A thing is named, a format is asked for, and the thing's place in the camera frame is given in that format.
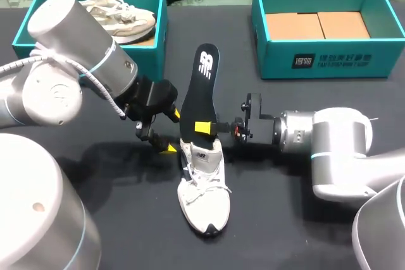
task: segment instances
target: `table surface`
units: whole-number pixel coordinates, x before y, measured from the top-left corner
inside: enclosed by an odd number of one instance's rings
[[[405,6],[394,6],[405,24]],[[16,59],[11,48],[24,9],[0,10],[0,64]],[[353,107],[373,121],[370,154],[404,145],[405,54],[388,79],[263,81],[255,60],[250,7],[169,8],[165,77],[178,89],[181,108],[194,52],[205,42],[221,54],[215,106],[222,121],[242,116],[248,92],[260,92],[263,112]],[[154,127],[178,136],[162,116]],[[80,115],[59,128],[7,129],[44,146],[71,178],[101,234],[101,270],[276,269],[358,270],[351,246],[356,210],[314,197],[306,157],[266,156],[225,147],[231,212],[215,239],[198,237],[181,212],[176,155],[157,155],[135,137],[104,101],[84,90]]]

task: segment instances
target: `insole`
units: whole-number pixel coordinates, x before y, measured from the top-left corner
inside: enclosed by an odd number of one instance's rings
[[[203,149],[212,150],[216,136],[195,132],[196,121],[216,123],[213,102],[220,52],[213,44],[198,47],[192,65],[189,89],[180,112],[180,135],[184,142],[192,142]]]

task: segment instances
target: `brown cardboard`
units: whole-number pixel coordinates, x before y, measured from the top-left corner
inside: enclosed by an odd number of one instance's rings
[[[369,39],[360,12],[319,12],[326,39]]]
[[[138,42],[136,44],[130,44],[130,46],[138,46],[138,47],[139,46],[152,47],[153,45],[154,45],[154,36],[147,40],[144,40],[142,42]]]
[[[319,19],[314,14],[266,14],[271,40],[323,39]]]

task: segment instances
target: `white sneaker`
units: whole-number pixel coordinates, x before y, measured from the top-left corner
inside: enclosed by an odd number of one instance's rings
[[[140,40],[156,24],[153,12],[130,6],[123,0],[85,0],[80,4],[119,44]]]
[[[221,142],[206,150],[180,140],[185,166],[177,188],[178,200],[190,225],[204,235],[215,235],[229,218],[230,190],[225,184]]]

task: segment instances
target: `white cable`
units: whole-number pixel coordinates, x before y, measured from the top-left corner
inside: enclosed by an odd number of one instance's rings
[[[16,68],[22,68],[23,66],[25,66],[26,64],[32,64],[38,61],[48,61],[49,57],[48,56],[34,56],[34,57],[28,57],[28,58],[24,58],[24,59],[20,59],[17,61],[13,61],[12,63],[8,63],[5,64],[4,66],[0,66],[0,74],[10,71],[10,70],[14,70]]]
[[[105,86],[103,86],[102,83],[96,77],[94,77],[94,75],[90,73],[84,66],[82,66],[80,63],[77,63],[74,60],[68,59],[62,55],[52,52],[49,49],[46,49],[43,45],[41,45],[38,42],[35,44],[35,46],[38,47],[38,49],[34,49],[31,51],[30,53],[31,57],[20,59],[12,63],[5,64],[4,66],[0,66],[0,74],[9,70],[13,70],[15,68],[22,68],[26,64],[32,64],[38,61],[55,60],[58,63],[68,63],[71,66],[73,66],[76,70],[81,72],[81,74],[84,74],[100,90],[100,93],[105,97],[105,99],[109,102],[109,104],[111,104],[114,111],[119,116],[126,117],[125,113],[117,106],[112,96],[108,93]]]

